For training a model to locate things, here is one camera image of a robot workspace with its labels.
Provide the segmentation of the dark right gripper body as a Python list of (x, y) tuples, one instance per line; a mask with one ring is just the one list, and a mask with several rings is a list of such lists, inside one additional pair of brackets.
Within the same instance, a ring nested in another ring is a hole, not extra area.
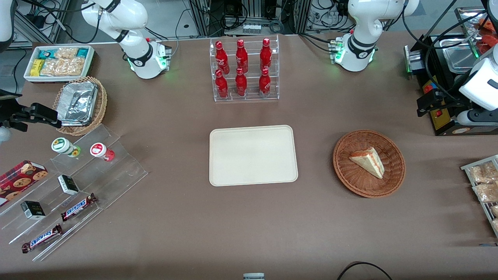
[(7, 129), (20, 130), (19, 126), (11, 121), (11, 117), (22, 111), (23, 107), (18, 103), (17, 98), (22, 94), (12, 93), (0, 89), (0, 126)]

